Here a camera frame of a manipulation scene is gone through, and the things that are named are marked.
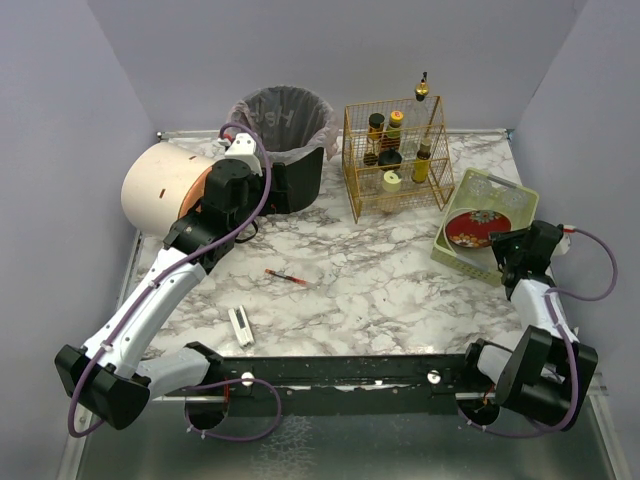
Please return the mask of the green sauce bottle yellow cap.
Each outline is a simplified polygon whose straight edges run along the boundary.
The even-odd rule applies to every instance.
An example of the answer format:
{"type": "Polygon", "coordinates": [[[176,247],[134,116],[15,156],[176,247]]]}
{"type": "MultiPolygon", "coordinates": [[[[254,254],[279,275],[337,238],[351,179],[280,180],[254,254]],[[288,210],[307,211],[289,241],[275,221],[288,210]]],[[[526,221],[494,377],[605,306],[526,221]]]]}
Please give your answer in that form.
{"type": "Polygon", "coordinates": [[[401,144],[401,133],[404,114],[399,110],[390,113],[389,122],[381,140],[381,151],[398,150],[401,144]]]}

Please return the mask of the cream round plate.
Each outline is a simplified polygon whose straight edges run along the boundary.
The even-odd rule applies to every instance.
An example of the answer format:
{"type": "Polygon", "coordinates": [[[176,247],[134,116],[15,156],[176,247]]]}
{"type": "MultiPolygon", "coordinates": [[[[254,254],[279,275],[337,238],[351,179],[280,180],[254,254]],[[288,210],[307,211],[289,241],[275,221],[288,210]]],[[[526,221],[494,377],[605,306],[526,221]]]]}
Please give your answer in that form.
{"type": "Polygon", "coordinates": [[[445,221],[445,240],[459,255],[484,266],[495,264],[490,234],[504,232],[510,220],[495,210],[461,208],[453,211],[445,221]]]}

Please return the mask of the red floral small plate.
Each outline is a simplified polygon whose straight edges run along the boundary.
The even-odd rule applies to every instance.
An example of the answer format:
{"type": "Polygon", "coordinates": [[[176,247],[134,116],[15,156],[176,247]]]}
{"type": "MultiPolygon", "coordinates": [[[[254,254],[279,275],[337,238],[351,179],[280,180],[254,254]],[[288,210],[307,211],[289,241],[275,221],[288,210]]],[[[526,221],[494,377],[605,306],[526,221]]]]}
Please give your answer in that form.
{"type": "Polygon", "coordinates": [[[469,210],[455,214],[445,224],[445,236],[455,246],[480,249],[491,245],[491,233],[509,232],[511,220],[495,210],[469,210]]]}

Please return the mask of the clear drinking glass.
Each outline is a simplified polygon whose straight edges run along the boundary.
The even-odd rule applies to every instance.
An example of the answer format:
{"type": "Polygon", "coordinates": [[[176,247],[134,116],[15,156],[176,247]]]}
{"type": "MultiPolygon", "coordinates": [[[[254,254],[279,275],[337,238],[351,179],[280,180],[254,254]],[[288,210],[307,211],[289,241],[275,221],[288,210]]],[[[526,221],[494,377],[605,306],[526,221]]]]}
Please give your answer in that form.
{"type": "Polygon", "coordinates": [[[504,213],[524,212],[529,205],[529,195],[519,189],[505,189],[499,198],[498,206],[504,213]]]}
{"type": "Polygon", "coordinates": [[[474,202],[484,202],[493,192],[492,182],[482,175],[469,175],[464,180],[464,192],[474,202]]]}

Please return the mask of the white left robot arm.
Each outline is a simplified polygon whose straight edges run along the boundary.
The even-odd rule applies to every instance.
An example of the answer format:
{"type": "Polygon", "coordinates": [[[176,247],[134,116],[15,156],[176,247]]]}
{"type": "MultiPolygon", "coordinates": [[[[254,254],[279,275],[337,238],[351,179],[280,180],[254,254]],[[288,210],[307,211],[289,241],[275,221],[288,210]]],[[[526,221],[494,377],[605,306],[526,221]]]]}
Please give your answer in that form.
{"type": "Polygon", "coordinates": [[[196,387],[211,369],[202,346],[146,361],[143,355],[181,301],[236,245],[267,203],[272,165],[259,136],[237,125],[222,135],[222,158],[197,155],[170,142],[147,149],[121,189],[127,219],[163,246],[132,294],[81,346],[65,345],[54,364],[71,399],[68,429],[75,438],[83,406],[116,430],[130,426],[149,401],[196,387]]]}

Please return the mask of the small yellow label bottle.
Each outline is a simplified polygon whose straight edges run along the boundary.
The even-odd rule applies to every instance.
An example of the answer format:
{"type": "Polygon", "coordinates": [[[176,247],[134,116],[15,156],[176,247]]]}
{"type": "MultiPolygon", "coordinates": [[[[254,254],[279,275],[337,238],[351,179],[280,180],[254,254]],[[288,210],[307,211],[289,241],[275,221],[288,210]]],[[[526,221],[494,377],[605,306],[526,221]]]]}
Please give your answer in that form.
{"type": "Polygon", "coordinates": [[[427,180],[432,154],[432,142],[429,136],[425,136],[419,145],[416,159],[413,164],[411,179],[414,183],[422,184],[427,180]]]}

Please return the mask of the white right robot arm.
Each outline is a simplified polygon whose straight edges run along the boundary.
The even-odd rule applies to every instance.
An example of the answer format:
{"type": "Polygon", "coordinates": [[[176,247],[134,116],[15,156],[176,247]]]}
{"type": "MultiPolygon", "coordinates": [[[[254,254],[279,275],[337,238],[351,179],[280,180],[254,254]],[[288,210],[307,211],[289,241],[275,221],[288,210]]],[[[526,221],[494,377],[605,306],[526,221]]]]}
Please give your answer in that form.
{"type": "Polygon", "coordinates": [[[489,234],[523,332],[513,346],[478,340],[465,354],[465,371],[491,381],[497,406],[547,431],[573,426],[598,362],[596,351],[571,332],[559,288],[548,273],[551,257],[571,232],[564,225],[534,221],[523,229],[489,234]]]}

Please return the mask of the black lid glass jar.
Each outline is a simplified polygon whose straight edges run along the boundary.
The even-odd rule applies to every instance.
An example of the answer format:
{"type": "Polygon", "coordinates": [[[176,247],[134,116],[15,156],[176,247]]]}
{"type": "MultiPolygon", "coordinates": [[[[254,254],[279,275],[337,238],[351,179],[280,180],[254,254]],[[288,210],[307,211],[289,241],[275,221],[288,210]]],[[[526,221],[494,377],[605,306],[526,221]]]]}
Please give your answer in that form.
{"type": "Polygon", "coordinates": [[[394,148],[382,151],[378,156],[378,167],[382,172],[397,171],[403,161],[402,155],[394,148]]]}

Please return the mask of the cream cylindrical shaker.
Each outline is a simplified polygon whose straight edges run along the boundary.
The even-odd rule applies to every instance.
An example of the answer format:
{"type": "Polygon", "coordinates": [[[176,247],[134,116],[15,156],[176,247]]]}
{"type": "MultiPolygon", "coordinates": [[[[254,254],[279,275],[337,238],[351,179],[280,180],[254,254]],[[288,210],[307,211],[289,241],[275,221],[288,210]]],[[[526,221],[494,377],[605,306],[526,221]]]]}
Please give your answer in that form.
{"type": "Polygon", "coordinates": [[[393,170],[386,171],[382,178],[382,189],[385,193],[396,194],[401,189],[402,179],[393,170]]]}

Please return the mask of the pale green perforated basket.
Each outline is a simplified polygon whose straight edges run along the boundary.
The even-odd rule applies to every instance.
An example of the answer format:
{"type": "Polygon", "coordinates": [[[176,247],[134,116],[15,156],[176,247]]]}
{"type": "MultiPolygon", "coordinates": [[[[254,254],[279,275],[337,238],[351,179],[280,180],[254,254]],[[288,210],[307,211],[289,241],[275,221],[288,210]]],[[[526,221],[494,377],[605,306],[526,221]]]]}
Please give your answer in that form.
{"type": "Polygon", "coordinates": [[[471,277],[479,279],[489,285],[498,286],[501,282],[501,273],[498,270],[497,262],[495,260],[494,265],[484,266],[472,260],[469,260],[459,254],[457,254],[452,247],[445,240],[444,225],[447,217],[455,210],[461,208],[470,208],[478,210],[495,210],[499,213],[506,215],[512,224],[510,231],[523,229],[531,224],[534,219],[536,209],[539,202],[539,195],[537,192],[513,183],[511,181],[502,179],[493,174],[485,171],[481,171],[474,168],[468,168],[464,172],[463,178],[453,194],[450,204],[446,210],[444,220],[438,230],[436,239],[433,244],[431,258],[435,261],[442,263],[445,266],[458,270],[471,277]],[[493,192],[489,198],[484,202],[474,202],[472,198],[468,197],[464,192],[464,180],[469,175],[482,175],[487,177],[493,186],[493,192]],[[529,195],[529,205],[524,212],[516,213],[504,213],[499,204],[499,198],[501,193],[505,189],[519,189],[526,191],[529,195]]]}

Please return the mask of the clear oil bottle gold cap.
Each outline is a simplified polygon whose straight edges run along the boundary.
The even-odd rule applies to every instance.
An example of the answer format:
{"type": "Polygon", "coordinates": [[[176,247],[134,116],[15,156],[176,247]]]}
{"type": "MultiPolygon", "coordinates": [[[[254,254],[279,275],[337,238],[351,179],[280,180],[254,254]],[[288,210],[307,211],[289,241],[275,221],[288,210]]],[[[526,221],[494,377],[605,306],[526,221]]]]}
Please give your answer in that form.
{"type": "Polygon", "coordinates": [[[398,152],[404,163],[415,159],[423,136],[424,124],[428,122],[427,97],[429,91],[428,72],[424,71],[422,78],[414,87],[413,96],[398,101],[398,110],[404,115],[400,127],[398,152]]]}

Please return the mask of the amber spice jar grey lid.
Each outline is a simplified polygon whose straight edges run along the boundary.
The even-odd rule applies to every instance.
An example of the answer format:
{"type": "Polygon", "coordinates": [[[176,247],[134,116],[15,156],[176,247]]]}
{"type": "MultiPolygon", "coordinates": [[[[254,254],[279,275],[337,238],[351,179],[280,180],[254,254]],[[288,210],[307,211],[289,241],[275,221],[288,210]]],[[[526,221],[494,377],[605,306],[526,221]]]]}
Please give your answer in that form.
{"type": "Polygon", "coordinates": [[[363,163],[367,167],[374,166],[378,162],[384,123],[385,117],[379,112],[371,114],[368,118],[366,149],[363,155],[363,163]]]}

